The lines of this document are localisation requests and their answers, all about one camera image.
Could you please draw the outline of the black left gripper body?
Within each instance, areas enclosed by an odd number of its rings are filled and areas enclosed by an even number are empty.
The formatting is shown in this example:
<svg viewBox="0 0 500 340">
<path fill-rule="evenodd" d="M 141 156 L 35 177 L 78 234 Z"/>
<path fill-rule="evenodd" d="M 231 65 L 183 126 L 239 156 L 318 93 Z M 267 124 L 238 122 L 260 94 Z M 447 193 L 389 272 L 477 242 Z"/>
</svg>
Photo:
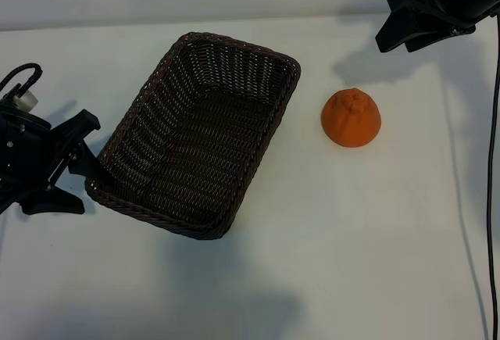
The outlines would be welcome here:
<svg viewBox="0 0 500 340">
<path fill-rule="evenodd" d="M 20 205 L 23 185 L 52 184 L 57 163 L 50 138 L 51 124 L 1 102 L 1 211 Z"/>
</svg>

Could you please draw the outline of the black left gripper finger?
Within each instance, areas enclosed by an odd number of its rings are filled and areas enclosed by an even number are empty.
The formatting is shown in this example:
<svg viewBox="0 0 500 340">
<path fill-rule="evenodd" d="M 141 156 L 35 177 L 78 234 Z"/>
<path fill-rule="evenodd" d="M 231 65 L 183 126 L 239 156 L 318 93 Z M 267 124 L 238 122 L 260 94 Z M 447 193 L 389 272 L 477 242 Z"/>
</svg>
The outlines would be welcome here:
<svg viewBox="0 0 500 340">
<path fill-rule="evenodd" d="M 23 185 L 20 188 L 20 206 L 26 215 L 85 212 L 79 197 L 52 184 Z"/>
<path fill-rule="evenodd" d="M 98 118 L 83 109 L 50 131 L 55 152 L 54 162 L 57 163 L 52 180 L 58 180 L 66 168 L 71 174 L 92 180 L 106 179 L 106 169 L 84 141 L 92 131 L 99 130 L 100 127 Z"/>
</svg>

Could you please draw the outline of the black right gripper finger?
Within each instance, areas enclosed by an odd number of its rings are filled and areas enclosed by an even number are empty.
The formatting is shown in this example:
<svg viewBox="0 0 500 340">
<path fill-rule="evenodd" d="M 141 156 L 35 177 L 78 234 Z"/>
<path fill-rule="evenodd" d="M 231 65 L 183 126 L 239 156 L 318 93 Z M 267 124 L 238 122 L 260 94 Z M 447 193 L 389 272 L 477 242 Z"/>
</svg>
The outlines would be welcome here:
<svg viewBox="0 0 500 340">
<path fill-rule="evenodd" d="M 405 47 L 408 52 L 415 52 L 439 41 L 472 34 L 475 31 L 475 25 L 472 27 L 456 27 L 448 23 L 441 25 L 436 23 L 406 23 L 405 32 L 408 37 L 405 40 Z"/>
<path fill-rule="evenodd" d="M 387 0 L 391 12 L 375 39 L 380 52 L 404 45 L 408 52 L 427 47 L 433 22 L 416 0 Z"/>
</svg>

